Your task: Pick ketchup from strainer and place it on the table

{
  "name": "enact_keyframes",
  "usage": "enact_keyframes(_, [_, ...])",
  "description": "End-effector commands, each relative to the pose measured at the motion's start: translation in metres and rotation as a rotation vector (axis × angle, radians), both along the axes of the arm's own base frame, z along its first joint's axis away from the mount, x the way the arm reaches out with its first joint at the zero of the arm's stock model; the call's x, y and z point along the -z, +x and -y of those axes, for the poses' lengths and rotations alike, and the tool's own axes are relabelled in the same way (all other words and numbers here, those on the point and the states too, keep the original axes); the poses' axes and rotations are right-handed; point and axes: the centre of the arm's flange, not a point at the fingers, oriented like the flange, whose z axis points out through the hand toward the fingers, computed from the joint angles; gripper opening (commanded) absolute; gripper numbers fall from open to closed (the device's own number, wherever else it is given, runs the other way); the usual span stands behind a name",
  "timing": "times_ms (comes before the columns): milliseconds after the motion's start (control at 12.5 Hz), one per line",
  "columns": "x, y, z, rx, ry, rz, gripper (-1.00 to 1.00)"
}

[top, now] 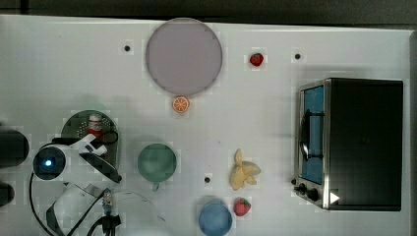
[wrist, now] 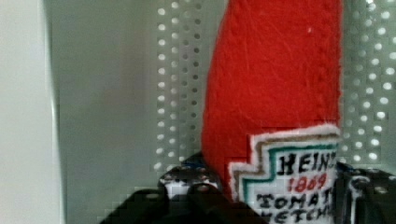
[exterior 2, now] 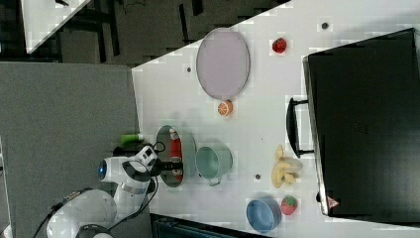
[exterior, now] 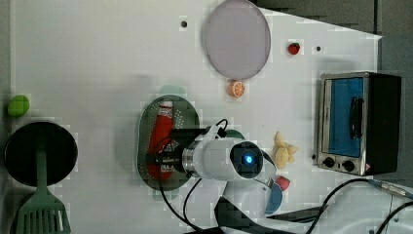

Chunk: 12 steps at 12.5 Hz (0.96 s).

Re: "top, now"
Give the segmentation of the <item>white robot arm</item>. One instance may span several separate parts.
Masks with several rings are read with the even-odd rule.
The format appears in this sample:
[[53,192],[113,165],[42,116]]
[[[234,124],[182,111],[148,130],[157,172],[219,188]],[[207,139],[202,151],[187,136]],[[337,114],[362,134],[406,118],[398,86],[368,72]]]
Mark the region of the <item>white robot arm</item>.
[[31,177],[65,185],[42,227],[52,236],[173,236],[149,200],[117,189],[122,176],[106,153],[107,144],[92,134],[56,138],[38,150]]

